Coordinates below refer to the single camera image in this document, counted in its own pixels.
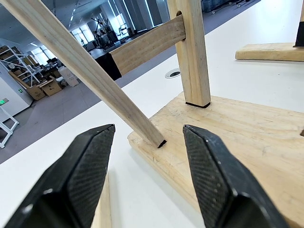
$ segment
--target wooden crossbar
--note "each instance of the wooden crossbar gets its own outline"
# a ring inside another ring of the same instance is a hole
[[[111,51],[122,75],[186,38],[182,15]]]

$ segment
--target black tape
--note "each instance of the black tape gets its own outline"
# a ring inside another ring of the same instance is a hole
[[[110,53],[106,53],[95,60],[114,81],[122,77]]]
[[[297,48],[304,48],[304,21],[300,22],[298,35],[296,36],[295,46]]]

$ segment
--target white table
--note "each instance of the white table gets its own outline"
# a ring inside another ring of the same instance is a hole
[[[303,63],[234,59],[235,51],[248,43],[294,42],[301,5],[301,0],[262,0],[209,33],[211,94],[304,112]],[[151,117],[182,91],[180,77],[164,78],[176,67],[173,56],[123,90]],[[76,135],[109,123],[116,125],[109,164],[113,227],[202,227],[201,215],[130,147],[131,128],[103,102],[0,165],[0,226]]]

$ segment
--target black gripper pad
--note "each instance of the black gripper pad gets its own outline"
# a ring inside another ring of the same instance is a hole
[[[288,228],[252,173],[208,130],[185,125],[191,177],[206,228]]]

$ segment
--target office floor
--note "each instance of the office floor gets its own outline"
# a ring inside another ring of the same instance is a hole
[[[205,34],[259,1],[251,0],[244,3],[240,8],[234,4],[225,5],[221,9],[216,10],[215,14],[211,12],[204,13]],[[173,46],[117,79],[115,82],[120,87],[124,87],[175,53],[175,46]],[[67,86],[61,92],[51,97],[45,97],[40,101],[34,102],[30,108],[15,116],[20,125],[15,129],[5,148],[0,149],[0,164],[99,101],[100,99],[85,84],[80,83],[75,87]],[[0,130],[0,140],[3,136],[4,132]]]

